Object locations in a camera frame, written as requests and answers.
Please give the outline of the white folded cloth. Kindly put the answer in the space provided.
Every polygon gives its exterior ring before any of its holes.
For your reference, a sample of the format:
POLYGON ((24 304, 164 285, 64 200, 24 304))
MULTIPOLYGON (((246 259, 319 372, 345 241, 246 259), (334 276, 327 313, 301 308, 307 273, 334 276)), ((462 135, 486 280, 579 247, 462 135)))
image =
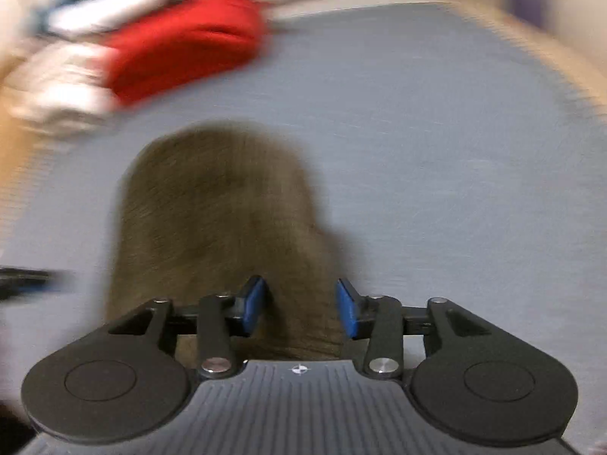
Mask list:
POLYGON ((79 0, 60 5, 46 18, 46 31, 65 39, 103 34, 183 0, 79 0))

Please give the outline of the brown corduroy pants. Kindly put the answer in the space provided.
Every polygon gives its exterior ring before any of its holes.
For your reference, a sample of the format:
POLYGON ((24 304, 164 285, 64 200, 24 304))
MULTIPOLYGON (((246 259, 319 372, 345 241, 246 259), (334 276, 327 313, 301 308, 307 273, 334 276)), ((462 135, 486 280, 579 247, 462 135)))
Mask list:
POLYGON ((244 358, 337 359, 338 244, 304 161, 257 124, 212 121, 162 136, 121 186, 105 317, 154 298, 177 306, 234 294, 254 275, 272 293, 244 358))

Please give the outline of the grey bed mattress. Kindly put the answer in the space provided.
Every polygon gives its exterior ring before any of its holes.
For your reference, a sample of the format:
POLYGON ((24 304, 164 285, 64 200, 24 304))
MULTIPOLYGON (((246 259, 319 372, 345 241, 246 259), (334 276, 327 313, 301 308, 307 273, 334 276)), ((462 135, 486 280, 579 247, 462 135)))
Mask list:
POLYGON ((579 404, 567 439, 606 430, 606 126, 559 75, 433 5, 293 20, 270 52, 59 146, 1 250, 64 270, 1 309, 1 394, 100 319, 124 172, 152 140, 213 118, 295 143, 353 284, 445 296, 559 358, 579 404))

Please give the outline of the wooden bed frame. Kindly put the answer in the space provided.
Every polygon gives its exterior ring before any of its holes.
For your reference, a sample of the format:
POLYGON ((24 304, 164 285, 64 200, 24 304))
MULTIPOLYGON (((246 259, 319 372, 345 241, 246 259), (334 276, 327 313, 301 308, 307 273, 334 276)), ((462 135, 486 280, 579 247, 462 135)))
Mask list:
POLYGON ((465 19, 475 20, 501 39, 522 48, 545 67, 558 73, 574 88, 570 100, 588 105, 594 117, 606 123, 606 76, 589 60, 557 38, 493 6, 476 0, 452 0, 448 6, 465 19))

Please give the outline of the red folded quilt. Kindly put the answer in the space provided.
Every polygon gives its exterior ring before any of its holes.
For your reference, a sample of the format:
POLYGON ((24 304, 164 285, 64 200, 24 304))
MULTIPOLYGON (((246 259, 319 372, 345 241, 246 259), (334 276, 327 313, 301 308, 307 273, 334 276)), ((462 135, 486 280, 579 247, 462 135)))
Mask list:
POLYGON ((104 85, 123 106, 244 66, 266 43, 255 0, 185 0, 108 36, 104 85))

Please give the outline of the cream folded blanket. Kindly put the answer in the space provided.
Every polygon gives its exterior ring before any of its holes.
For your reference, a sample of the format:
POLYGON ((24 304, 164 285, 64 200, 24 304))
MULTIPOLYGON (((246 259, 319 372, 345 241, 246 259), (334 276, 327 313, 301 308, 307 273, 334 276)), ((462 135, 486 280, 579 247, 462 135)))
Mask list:
POLYGON ((9 62, 2 91, 7 109, 26 129, 70 137, 102 126, 117 107, 106 85, 113 51, 94 42, 31 42, 9 62))

